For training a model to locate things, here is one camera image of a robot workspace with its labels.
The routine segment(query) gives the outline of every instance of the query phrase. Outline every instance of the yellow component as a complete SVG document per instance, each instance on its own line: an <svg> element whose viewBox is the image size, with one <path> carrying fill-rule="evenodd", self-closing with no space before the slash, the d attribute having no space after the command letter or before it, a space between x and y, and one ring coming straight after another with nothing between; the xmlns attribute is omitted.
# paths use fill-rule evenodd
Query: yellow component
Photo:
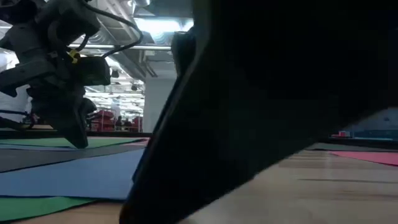
<svg viewBox="0 0 398 224"><path fill-rule="evenodd" d="M73 49L69 52L69 55L73 58L72 63L77 63L78 59L75 58L75 55L79 53L77 50Z"/></svg>

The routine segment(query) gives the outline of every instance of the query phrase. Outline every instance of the green mat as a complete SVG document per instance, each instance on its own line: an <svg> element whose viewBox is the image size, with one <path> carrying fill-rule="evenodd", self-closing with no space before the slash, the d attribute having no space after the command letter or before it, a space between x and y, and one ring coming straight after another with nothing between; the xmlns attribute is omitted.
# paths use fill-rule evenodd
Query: green mat
<svg viewBox="0 0 398 224"><path fill-rule="evenodd" d="M88 147L111 146L115 144L124 144L138 141L142 138L88 138ZM48 138L48 139L3 139L0 144L13 144L20 146L50 146L50 147L72 147L75 148L68 140L64 138Z"/></svg>
<svg viewBox="0 0 398 224"><path fill-rule="evenodd" d="M94 202L88 198L0 198L0 222L37 217Z"/></svg>

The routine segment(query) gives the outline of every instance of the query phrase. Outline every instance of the pink mat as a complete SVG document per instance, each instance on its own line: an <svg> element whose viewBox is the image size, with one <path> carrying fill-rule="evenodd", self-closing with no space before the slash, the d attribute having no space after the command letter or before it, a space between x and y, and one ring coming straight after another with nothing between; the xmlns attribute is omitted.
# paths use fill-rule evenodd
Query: pink mat
<svg viewBox="0 0 398 224"><path fill-rule="evenodd" d="M398 166L396 152L330 152L333 155Z"/></svg>

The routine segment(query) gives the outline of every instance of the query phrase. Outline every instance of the table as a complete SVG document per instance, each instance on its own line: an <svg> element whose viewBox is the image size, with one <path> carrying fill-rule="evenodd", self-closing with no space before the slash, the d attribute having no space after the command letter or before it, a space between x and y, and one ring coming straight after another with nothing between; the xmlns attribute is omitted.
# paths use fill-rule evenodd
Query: table
<svg viewBox="0 0 398 224"><path fill-rule="evenodd" d="M115 224L121 204L96 203L18 224ZM398 167L302 151L182 224L388 224L398 220Z"/></svg>

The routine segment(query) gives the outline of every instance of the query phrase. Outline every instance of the white wall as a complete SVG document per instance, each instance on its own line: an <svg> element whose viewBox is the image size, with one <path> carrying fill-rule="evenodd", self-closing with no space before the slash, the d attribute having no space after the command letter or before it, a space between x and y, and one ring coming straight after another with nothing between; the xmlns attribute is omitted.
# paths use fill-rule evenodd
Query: white wall
<svg viewBox="0 0 398 224"><path fill-rule="evenodd" d="M142 128L145 133L153 132L167 98L174 86L175 78L147 77Z"/></svg>

